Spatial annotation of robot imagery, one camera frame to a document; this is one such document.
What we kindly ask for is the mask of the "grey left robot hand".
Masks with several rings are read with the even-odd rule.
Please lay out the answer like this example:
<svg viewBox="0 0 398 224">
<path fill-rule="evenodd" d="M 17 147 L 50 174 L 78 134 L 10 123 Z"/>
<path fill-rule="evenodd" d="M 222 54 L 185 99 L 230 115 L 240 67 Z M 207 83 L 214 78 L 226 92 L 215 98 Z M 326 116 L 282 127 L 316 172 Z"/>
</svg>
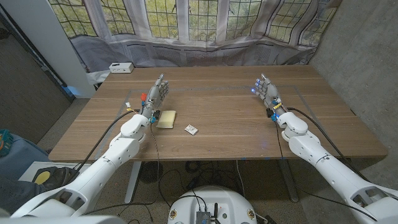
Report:
<svg viewBox="0 0 398 224">
<path fill-rule="evenodd" d="M 169 82 L 164 81 L 164 74 L 155 81 L 155 84 L 149 90 L 141 115 L 150 118 L 155 109 L 159 109 L 162 102 L 169 92 Z"/>
</svg>

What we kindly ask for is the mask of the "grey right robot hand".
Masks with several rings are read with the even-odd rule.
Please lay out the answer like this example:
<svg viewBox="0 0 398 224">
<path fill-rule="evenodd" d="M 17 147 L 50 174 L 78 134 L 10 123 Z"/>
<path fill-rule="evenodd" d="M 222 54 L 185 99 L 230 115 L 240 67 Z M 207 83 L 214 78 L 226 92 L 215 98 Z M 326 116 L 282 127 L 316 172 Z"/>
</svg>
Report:
<svg viewBox="0 0 398 224">
<path fill-rule="evenodd" d="M 280 115 L 287 112 L 276 86 L 263 73 L 261 78 L 256 80 L 251 92 L 263 101 L 268 118 L 276 121 Z"/>
</svg>

